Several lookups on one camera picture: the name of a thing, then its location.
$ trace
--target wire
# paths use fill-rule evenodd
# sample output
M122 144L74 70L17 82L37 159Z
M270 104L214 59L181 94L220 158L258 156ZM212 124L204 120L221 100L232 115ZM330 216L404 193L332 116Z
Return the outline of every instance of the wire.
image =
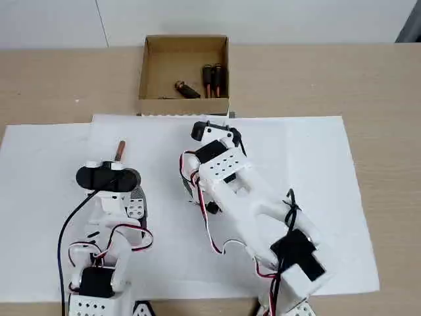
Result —
M60 277L60 291L61 291L61 315L62 316L66 316L66 309L64 306L64 281L63 281L63 271L62 271L62 267L61 267L61 242L63 239L63 234L64 231L66 230L67 225L69 224L70 220L73 218L73 216L87 203L89 202L89 200L91 198L93 198L100 190L95 190L93 193L91 193L90 195L87 196L87 198L85 198L83 200L83 202L81 202L81 204L79 204L74 210L73 212L71 212L71 214L67 217L67 219L65 220L63 226L61 227L61 231L59 234L59 241L57 244L57 264L59 266L59 277Z
M106 249L104 251L102 251L100 254L98 254L96 256L94 255L94 258L102 259L102 258L104 258L106 256L106 254L108 253L108 251L111 248L112 236L114 235L116 229L117 228L120 228L120 227L125 227L125 228L140 230L141 232L145 232L145 233L147 233L149 235L151 241L146 246L138 245L138 246L132 247L132 251L133 252L143 251L143 250L146 250L146 249L148 249L148 248L150 248L152 246L152 243L153 243L153 235L152 235L152 232L151 231L147 230L146 228L143 228L143 227L140 227L140 226L136 226L136 225L132 225L132 224L118 224L118 225L114 226L112 228L112 230L111 230L109 241L108 241L108 244L107 244Z
M192 154L192 155L194 155L194 154L195 154L195 152L194 152L194 151L192 151L192 150L186 150L186 151L184 151L184 152L180 155L180 169L179 169L179 172L180 172L180 176L182 176L182 178L183 178L185 181L189 182L190 184L193 184L193 181L192 181L192 180L187 179L187 178L184 176L184 174L183 174L183 168L184 168L184 155L185 155L186 153L189 153L189 154Z
M222 245L222 250L220 250L220 249L216 246L216 244L215 244L215 242L214 242L214 240L213 240L213 238L212 238L211 230L210 230L210 228L209 228L209 218L208 218L208 213L207 213L207 210L206 210L205 199L203 198L203 192L202 192L202 189L200 189L200 186L199 186L199 181L200 181L200 178L197 178L197 180L196 180L197 195L198 195L198 197L199 197L199 205L200 205L200 208L201 208L201 211L202 211L203 220L205 221L206 233L207 233L207 235L208 235L209 242L210 242L210 245L212 246L212 249L213 249L213 250L214 250L217 254L219 254L219 255L224 255L224 254L226 253L226 246L227 246L228 244L233 244L233 243L235 243L235 244L240 244L240 245L242 245L243 247L247 247L247 245L246 245L246 244L244 244L241 240L237 240L237 239L229 239L229 240L226 240L226 241L224 242L224 244Z
M244 156L247 157L247 154L245 153L245 148L244 148L243 140L241 138L239 139L239 145L241 146L241 151L243 152Z
M260 271L260 267L259 267L259 262L257 261L257 258L256 257L254 257L253 258L254 260L255 260L255 263L256 263L256 274L259 276L259 277L261 277L261 278L275 278L275 276L276 276L276 273L269 273L269 274L264 274L264 273L261 273L261 271Z
M288 226L288 231L286 236L288 236L289 234L291 234L291 232L294 229L295 226L295 221L297 219L297 211L300 209L299 206L297 205L297 203L295 202L295 194L294 194L294 190L289 189L288 193L287 193L287 198L291 197L291 203L284 201L283 202L289 206L289 211L287 213L287 215L285 216L285 224ZM270 293L271 296L273 298L273 310L276 311L276 304L278 302L278 294L279 294L279 288L280 288L280 284L281 284L281 272L284 269L284 262L285 262L285 257L282 257L282 259L278 258L278 260L280 260L280 264L278 265L278 272L276 273L276 278L274 279L275 283L274 283L274 289L272 291L272 284L270 286Z

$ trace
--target black cylinder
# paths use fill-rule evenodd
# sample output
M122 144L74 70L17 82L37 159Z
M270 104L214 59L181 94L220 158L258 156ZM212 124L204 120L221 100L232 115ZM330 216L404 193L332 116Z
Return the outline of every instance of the black cylinder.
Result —
M215 64L213 66L213 86L220 87L222 85L222 65Z
M199 99L200 94L198 94L194 89L189 87L184 81L177 81L175 87L178 92L181 93L186 99Z
M202 75L203 75L203 85L207 87L209 84L212 83L212 66L206 64L202 68Z

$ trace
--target black wire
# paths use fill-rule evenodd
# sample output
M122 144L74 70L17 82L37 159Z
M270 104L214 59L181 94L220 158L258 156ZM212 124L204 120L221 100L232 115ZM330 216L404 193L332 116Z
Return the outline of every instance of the black wire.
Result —
M243 140L241 138L239 139L239 145L241 146L241 151L243 152L244 156L247 157L247 154L245 153L245 148L244 148Z
M118 179L118 177L116 176L115 178L113 178L111 181L108 181L106 184L104 184L103 187L108 186L109 184L113 183L114 181L116 181ZM81 204L79 204L74 210L73 212L71 212L71 214L67 217L67 219L64 221L63 226L61 227L61 231L59 234L59 241L57 244L57 265L59 266L59 276L60 276L60 291L61 291L61 315L62 316L66 316L66 308L65 308L65 298L64 298L64 281L63 281L63 271L62 271L62 267L61 267L61 242L63 239L63 234L64 231L66 230L67 225L69 224L70 220L72 219L72 217L91 199L93 198L99 191L101 191L101 189L99 190L95 190L94 192L92 192L90 195L87 196L87 198L85 198L83 200L83 202L81 202Z
M286 236L291 234L291 232L294 229L295 221L297 219L297 211L300 209L297 203L295 202L295 194L294 190L289 189L287 193L287 198L291 196L291 203L288 203L287 201L283 201L286 205L289 205L289 211L287 215L285 216L285 224L288 226L288 232ZM273 289L273 300L274 300L274 311L276 311L276 303L278 301L278 294L279 294L279 288L281 285L281 272L284 269L284 263L285 263L285 257L278 258L278 261L280 262L278 265L278 271L276 272L275 276L275 287Z

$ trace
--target white plastic part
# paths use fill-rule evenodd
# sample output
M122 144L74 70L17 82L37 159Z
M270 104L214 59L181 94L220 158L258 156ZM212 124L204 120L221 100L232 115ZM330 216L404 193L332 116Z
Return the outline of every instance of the white plastic part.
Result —
M95 298L72 294L69 302L69 316L132 316L132 291L130 284L123 292L111 298Z
M257 217L266 215L285 225L285 217L290 206L284 203L283 198L271 186L269 186L256 172L253 164L234 146L232 138L227 138L225 130L210 128L203 134L202 145L209 144L213 140L219 140L226 145L227 151L223 154L203 163L199 167L200 187L202 191L210 196L219 208L229 216L232 224L241 236L242 241L247 245L247 252L269 269L278 268L278 259L273 251L267 246L260 232ZM190 161L185 166L194 165L197 158L189 155ZM226 183L225 179L235 174L235 179ZM298 210L295 220L295 229L299 229L314 245L316 250L312 253L318 264L325 272L311 280L302 268L292 265L281 275L280 291L278 297L278 315L288 313L298 304L305 301L312 293L318 290L329 280L334 271L334 257L331 249L325 244L319 231L309 218ZM267 306L267 293L261 296L260 302Z
M145 215L143 199L130 199L127 215L132 219L141 219Z
M111 170L123 170L123 164L119 162L111 163Z
M101 163L88 161L89 168L99 167ZM122 170L121 163L112 163L112 170ZM84 241L95 243L104 251L109 242L111 230L119 224L139 226L139 219L145 216L145 202L143 199L130 199L131 192L108 192L100 191L93 198L94 205L91 216L86 225ZM73 294L70 300L70 316L129 316L132 315L134 302L132 301L131 287L127 280L128 263L132 255L132 247L140 245L141 232L138 230L119 227L112 237L111 246L107 252L104 263L105 267L114 269L111 278L112 290L115 295L111 298L92 298ZM70 255L75 264L72 271L71 285L79 288L83 270L91 266L91 253L99 253L94 246L84 247L75 245Z
M294 307L289 312L282 314L283 316L316 316L316 313L312 310L310 304L305 301L298 306Z
M232 139L232 136L233 134L229 130L221 130L220 128L208 126L203 131L201 143L202 145L207 145L214 140L221 140L223 138Z

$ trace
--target cardboard flap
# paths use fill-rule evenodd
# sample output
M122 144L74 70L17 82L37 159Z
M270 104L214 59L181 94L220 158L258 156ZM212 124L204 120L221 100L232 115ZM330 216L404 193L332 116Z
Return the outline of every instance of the cardboard flap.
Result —
M143 99L139 107L143 115L191 115L227 113L228 99Z

